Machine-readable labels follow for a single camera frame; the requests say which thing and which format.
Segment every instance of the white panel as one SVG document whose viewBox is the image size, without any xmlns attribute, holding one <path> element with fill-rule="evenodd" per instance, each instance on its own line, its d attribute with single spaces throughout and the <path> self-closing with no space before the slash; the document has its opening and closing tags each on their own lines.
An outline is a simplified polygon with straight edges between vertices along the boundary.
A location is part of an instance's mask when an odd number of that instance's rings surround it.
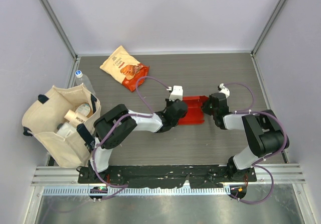
<svg viewBox="0 0 321 224">
<path fill-rule="evenodd" d="M 321 206 L 321 0 L 289 0 L 257 59 L 277 117 L 290 139 L 318 211 Z"/>
<path fill-rule="evenodd" d="M 0 217 L 21 223 L 35 168 L 46 150 L 23 136 L 27 108 L 55 84 L 67 83 L 72 59 L 39 0 L 0 0 Z"/>
<path fill-rule="evenodd" d="M 49 0 L 75 51 L 252 50 L 278 0 Z"/>
</svg>

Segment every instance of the snack bag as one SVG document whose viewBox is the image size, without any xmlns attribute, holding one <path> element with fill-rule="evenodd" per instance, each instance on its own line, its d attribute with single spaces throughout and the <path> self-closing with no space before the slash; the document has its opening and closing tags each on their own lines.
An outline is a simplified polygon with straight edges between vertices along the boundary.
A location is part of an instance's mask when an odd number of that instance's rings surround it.
<svg viewBox="0 0 321 224">
<path fill-rule="evenodd" d="M 110 74 L 116 81 L 120 82 L 130 91 L 135 91 L 136 82 L 140 77 L 147 76 L 149 67 L 138 62 L 134 57 L 120 46 L 109 58 L 104 61 L 100 69 Z"/>
</svg>

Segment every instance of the gray wooden tabletop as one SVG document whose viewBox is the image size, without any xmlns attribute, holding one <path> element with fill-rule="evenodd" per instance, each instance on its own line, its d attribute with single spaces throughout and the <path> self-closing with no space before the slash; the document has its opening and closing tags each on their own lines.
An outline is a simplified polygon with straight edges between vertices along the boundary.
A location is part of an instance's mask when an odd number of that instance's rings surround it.
<svg viewBox="0 0 321 224">
<path fill-rule="evenodd" d="M 149 76 L 169 86 L 183 86 L 184 96 L 210 95 L 217 92 L 220 83 L 243 82 L 251 87 L 256 103 L 253 110 L 265 110 L 263 94 L 248 53 L 233 54 L 180 54 L 138 55 L 135 58 L 150 66 Z M 101 101 L 101 114 L 123 103 L 128 109 L 149 113 L 136 92 L 130 92 L 110 75 L 99 69 L 107 56 L 82 57 L 79 69 L 85 73 Z M 247 89 L 230 86 L 230 110 L 243 109 L 251 104 Z M 163 110 L 169 96 L 159 83 L 147 79 L 139 90 L 155 111 Z M 116 147 L 110 158 L 115 165 L 157 164 L 226 164 L 231 156 L 247 146 L 245 133 L 238 130 L 221 130 L 210 116 L 197 126 L 177 126 L 168 132 L 132 132 Z M 282 156 L 265 163 L 283 163 Z"/>
</svg>

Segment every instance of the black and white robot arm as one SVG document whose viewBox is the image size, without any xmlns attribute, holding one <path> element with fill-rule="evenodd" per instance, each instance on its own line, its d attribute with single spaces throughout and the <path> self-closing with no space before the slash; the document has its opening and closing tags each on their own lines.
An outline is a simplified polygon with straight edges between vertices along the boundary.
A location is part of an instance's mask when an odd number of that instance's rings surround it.
<svg viewBox="0 0 321 224">
<path fill-rule="evenodd" d="M 98 173 L 108 168 L 112 149 L 121 144 L 131 132 L 149 131 L 163 133 L 175 127 L 179 119 L 186 115 L 188 107 L 182 101 L 183 88 L 181 86 L 174 86 L 169 87 L 167 90 L 170 92 L 170 96 L 166 101 L 170 102 L 170 104 L 167 104 L 167 107 L 162 111 L 157 111 L 153 114 L 143 114 L 127 109 L 124 104 L 119 104 L 94 123 L 97 133 L 95 139 L 97 146 L 112 129 L 117 120 L 124 115 L 130 114 L 130 116 L 120 121 L 110 137 L 101 147 L 96 149 L 95 166 Z M 93 166 L 93 159 L 90 160 L 90 164 Z"/>
<path fill-rule="evenodd" d="M 245 171 L 253 166 L 260 158 L 278 151 L 283 144 L 284 136 L 279 124 L 271 117 L 264 114 L 233 114 L 227 105 L 228 95 L 220 92 L 213 93 L 209 100 L 203 104 L 202 110 L 208 115 L 212 115 L 217 127 L 223 130 L 243 130 L 245 131 L 248 146 L 240 153 L 232 156 L 228 160 L 228 176 L 232 180 L 240 179 Z M 265 111 L 275 117 L 272 110 Z"/>
</svg>

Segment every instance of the canvas bag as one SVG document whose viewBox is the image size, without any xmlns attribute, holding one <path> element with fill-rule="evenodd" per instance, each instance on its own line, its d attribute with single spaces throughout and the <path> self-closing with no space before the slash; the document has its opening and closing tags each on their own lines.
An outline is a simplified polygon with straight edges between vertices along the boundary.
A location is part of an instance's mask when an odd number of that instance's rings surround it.
<svg viewBox="0 0 321 224">
<path fill-rule="evenodd" d="M 68 137 L 57 135 L 57 125 L 66 122 L 67 111 L 75 111 L 84 102 L 89 103 L 93 115 Z M 100 111 L 100 101 L 84 84 L 69 89 L 53 86 L 45 95 L 40 94 L 24 114 L 24 135 L 34 136 L 41 142 L 60 167 L 87 166 L 95 143 L 93 125 L 100 117 Z"/>
</svg>

